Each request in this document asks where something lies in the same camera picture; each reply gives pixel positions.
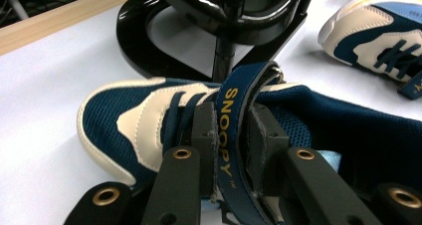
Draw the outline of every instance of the wooden edge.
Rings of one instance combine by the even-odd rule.
[[[0,56],[89,19],[127,0],[78,0],[0,29]]]

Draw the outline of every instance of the sneaker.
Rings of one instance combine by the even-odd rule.
[[[235,128],[227,117],[219,124],[220,129],[229,127],[228,134],[236,134],[241,117],[237,115],[242,113],[235,109],[246,111],[255,100],[271,111],[292,146],[341,154],[339,173],[355,189],[371,194],[377,184],[390,181],[422,190],[421,121],[337,101],[297,84],[271,84],[259,90],[273,81],[262,71],[274,68],[274,63],[237,67],[221,86],[163,78],[104,86],[89,95],[79,110],[79,137],[96,162],[117,181],[135,188],[156,174],[166,149],[178,145],[181,131],[191,126],[196,105],[214,102],[217,121],[225,117],[221,112],[232,113],[228,116]],[[256,97],[252,89],[257,89]],[[226,139],[233,142],[237,137]],[[229,144],[221,143],[220,148]],[[234,151],[230,150],[230,179],[240,169]],[[237,181],[235,189],[222,182],[227,174],[217,173],[225,202],[241,223],[262,224],[254,220],[258,209],[248,209],[252,203],[242,200],[253,199],[241,189],[243,182]]]
[[[318,42],[348,65],[406,84],[422,96],[422,0],[352,0],[323,25]]]

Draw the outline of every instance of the blue shoelace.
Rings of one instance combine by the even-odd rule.
[[[416,75],[422,70],[422,56],[414,56],[411,53],[418,50],[421,45],[414,44],[404,51],[400,51],[401,47],[406,44],[406,40],[400,40],[394,47],[384,51],[378,57],[378,62],[374,68],[379,68],[381,65],[386,64],[386,73],[390,73],[393,68],[398,69],[398,79],[402,79],[406,74],[410,77]]]
[[[173,96],[170,102],[170,108],[164,118],[162,130],[163,154],[170,147],[178,145],[182,132],[192,125],[196,105],[205,95],[198,94],[193,96],[184,108],[180,108],[179,102],[183,94],[184,93],[177,93]]]

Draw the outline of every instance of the shoe upper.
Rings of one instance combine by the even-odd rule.
[[[408,82],[422,71],[422,0],[353,0],[328,19],[318,42],[344,63]]]

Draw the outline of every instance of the blue sneaker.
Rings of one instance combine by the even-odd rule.
[[[422,96],[422,0],[352,0],[321,28],[318,42],[332,57],[405,84]]]
[[[81,142],[117,181],[137,187],[154,176],[163,153],[191,126],[195,106],[214,102],[220,148],[229,150],[232,162],[227,171],[219,169],[218,187],[242,224],[263,224],[266,215],[254,207],[250,193],[242,192],[244,177],[233,149],[242,114],[235,109],[246,110],[255,100],[270,109],[292,146],[341,154],[339,174],[355,189],[371,194],[389,181],[422,190],[421,121],[337,101],[297,84],[271,84],[276,68],[274,63],[237,67],[221,86],[163,78],[104,86],[80,108]],[[222,136],[223,129],[234,135]],[[228,168],[230,179],[237,179],[235,188],[225,180]]]

